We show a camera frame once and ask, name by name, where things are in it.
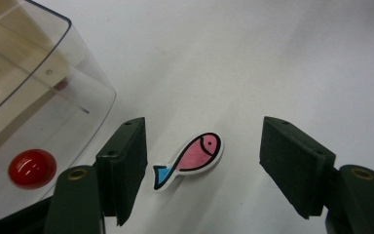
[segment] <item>blue fish tail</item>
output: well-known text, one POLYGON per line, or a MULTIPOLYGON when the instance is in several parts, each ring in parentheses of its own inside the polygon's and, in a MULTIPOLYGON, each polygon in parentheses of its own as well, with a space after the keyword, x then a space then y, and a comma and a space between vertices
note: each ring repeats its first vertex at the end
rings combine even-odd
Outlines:
POLYGON ((169 176, 171 176, 171 168, 168 168, 166 166, 153 166, 154 170, 154 189, 158 190, 167 182, 169 176))

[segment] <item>white table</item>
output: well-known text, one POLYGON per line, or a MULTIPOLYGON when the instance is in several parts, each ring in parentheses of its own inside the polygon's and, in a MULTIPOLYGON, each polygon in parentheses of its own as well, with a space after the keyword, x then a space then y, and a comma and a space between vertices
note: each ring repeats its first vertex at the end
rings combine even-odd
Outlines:
POLYGON ((374 1, 65 1, 118 93, 79 163, 124 121, 146 117, 149 168, 131 218, 108 233, 326 233, 287 202, 259 162, 264 116, 285 119, 374 170, 374 1), (152 189, 152 164, 216 131, 214 170, 152 189))

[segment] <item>fish body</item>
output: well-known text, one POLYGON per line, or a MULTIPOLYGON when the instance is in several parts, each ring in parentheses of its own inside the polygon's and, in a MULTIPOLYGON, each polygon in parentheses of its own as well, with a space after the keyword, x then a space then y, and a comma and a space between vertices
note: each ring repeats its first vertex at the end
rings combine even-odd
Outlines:
POLYGON ((162 191, 177 176, 201 173, 220 159, 223 152, 223 140, 215 133, 201 134, 192 139, 179 153, 174 162, 166 165, 154 165, 154 190, 162 191))

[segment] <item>pink fish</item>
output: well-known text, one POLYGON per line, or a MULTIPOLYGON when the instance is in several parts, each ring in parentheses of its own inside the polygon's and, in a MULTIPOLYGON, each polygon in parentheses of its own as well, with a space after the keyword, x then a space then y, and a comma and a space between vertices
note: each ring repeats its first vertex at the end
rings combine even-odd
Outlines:
POLYGON ((166 165, 154 165, 154 190, 166 189, 178 176, 201 173, 220 159, 223 152, 223 140, 215 133, 206 133, 191 140, 175 161, 166 165))

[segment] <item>transparent plastic container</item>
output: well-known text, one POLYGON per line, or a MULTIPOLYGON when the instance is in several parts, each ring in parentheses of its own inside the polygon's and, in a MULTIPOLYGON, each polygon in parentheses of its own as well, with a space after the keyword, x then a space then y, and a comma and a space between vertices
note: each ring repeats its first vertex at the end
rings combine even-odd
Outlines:
POLYGON ((0 217, 45 197, 115 96, 69 19, 31 1, 0 1, 0 217), (8 167, 33 148, 56 158, 56 175, 25 190, 11 183, 8 167))

